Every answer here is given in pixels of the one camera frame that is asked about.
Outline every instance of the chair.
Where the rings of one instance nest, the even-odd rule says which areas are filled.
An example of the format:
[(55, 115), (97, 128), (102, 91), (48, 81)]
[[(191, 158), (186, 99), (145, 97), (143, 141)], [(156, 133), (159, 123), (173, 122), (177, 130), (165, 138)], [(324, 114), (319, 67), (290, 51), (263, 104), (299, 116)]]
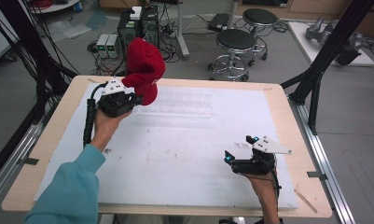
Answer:
[(231, 78), (232, 81), (236, 78), (246, 81), (249, 78), (247, 66), (237, 54), (254, 51), (256, 46), (254, 37), (243, 30), (228, 29), (217, 35), (216, 44), (229, 54), (221, 55), (209, 64), (209, 69), (213, 70), (210, 80), (215, 80), (214, 75), (220, 75)]
[(250, 34), (254, 37), (256, 46), (254, 50), (253, 58), (248, 62), (249, 66), (253, 66), (255, 63), (255, 56), (257, 52), (265, 50), (265, 53), (262, 55), (261, 59), (266, 60), (268, 57), (268, 45), (267, 43), (257, 35), (260, 29), (265, 29), (273, 26), (275, 22), (277, 22), (277, 17), (261, 8), (250, 8), (244, 11), (242, 14), (242, 19), (245, 21), (245, 23), (250, 24), (253, 26), (253, 29), (250, 31)]

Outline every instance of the gray floor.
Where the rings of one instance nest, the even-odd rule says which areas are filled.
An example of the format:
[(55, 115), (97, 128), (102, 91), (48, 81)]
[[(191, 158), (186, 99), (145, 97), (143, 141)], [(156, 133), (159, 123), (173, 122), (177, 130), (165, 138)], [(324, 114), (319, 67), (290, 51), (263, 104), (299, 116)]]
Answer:
[[(85, 24), (92, 16), (97, 16), (94, 12), (93, 7), (86, 7), (82, 13), (64, 10), (47, 15), (47, 20), (51, 22), (71, 19), (73, 25)], [(116, 13), (106, 15), (117, 17)], [(185, 28), (193, 22), (191, 27), (199, 29), (188, 29), (184, 33), (209, 32), (204, 22), (197, 21), (199, 19), (193, 16), (185, 18)], [(87, 52), (87, 45), (100, 34), (114, 33), (117, 26), (118, 21), (109, 17), (104, 20), (104, 26), (76, 39), (60, 40), (56, 45), (80, 74), (89, 74), (95, 66), (93, 57)], [(309, 67), (309, 61), (289, 31), (285, 34), (272, 32), (264, 39), (269, 43), (268, 59), (256, 60), (256, 64), (250, 68), (249, 82), (280, 84)], [(215, 35), (185, 35), (185, 40), (190, 57), (185, 61), (166, 63), (164, 77), (208, 79), (208, 64), (223, 53), (215, 44)], [(48, 49), (53, 56), (53, 50), (49, 47)], [(365, 52), (374, 61), (374, 55), (367, 50)], [(249, 55), (242, 57), (248, 60)], [(294, 89), (295, 86), (286, 89), (285, 92), (291, 93)], [(34, 103), (35, 83), (21, 62), (0, 61), (0, 150)], [(317, 132), (355, 222), (374, 223), (374, 66), (330, 66), (326, 70), (322, 80)], [(21, 223), (24, 213), (1, 209), (1, 202), (6, 193), (7, 189), (0, 196), (0, 223)], [(339, 222), (334, 215), (331, 218), (286, 218), (285, 223)]]

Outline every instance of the desk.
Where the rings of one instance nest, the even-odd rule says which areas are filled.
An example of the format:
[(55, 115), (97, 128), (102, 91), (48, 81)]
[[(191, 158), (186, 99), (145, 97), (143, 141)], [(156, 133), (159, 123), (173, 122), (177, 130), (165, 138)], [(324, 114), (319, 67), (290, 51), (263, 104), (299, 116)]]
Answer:
[[(45, 131), (30, 154), (39, 159), (35, 166), (24, 165), (13, 186), (3, 201), (7, 211), (28, 211), (34, 205), (34, 196), (44, 176), (53, 150), (59, 144), (63, 132), (76, 110), (87, 86), (92, 82), (103, 83), (111, 77), (75, 77)], [(296, 120), (287, 102), (283, 89), (277, 84), (241, 83), (221, 81), (200, 81), (183, 79), (161, 79), (160, 86), (201, 87), (218, 89), (239, 89), (263, 91), (268, 100), (270, 113), (279, 137), (285, 147), (291, 148), (294, 155), (285, 157), (289, 174), (298, 197), (299, 208), (280, 211), (281, 217), (330, 217), (332, 211), (318, 178), (309, 178), (307, 172), (314, 171), (312, 160), (300, 134)], [(156, 214), (179, 216), (230, 216), (257, 217), (260, 210), (223, 207), (193, 206), (149, 206), (127, 204), (100, 204), (101, 213), (112, 214)]]

